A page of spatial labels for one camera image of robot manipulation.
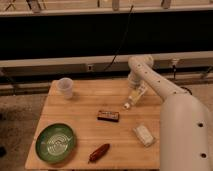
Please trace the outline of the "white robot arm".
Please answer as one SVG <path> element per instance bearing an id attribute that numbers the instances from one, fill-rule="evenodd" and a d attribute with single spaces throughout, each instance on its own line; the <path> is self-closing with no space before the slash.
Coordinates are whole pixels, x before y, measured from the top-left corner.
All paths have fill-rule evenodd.
<path id="1" fill-rule="evenodd" d="M 131 86 L 145 81 L 163 100 L 160 111 L 160 171 L 211 171 L 208 108 L 152 69 L 151 55 L 130 57 Z"/>

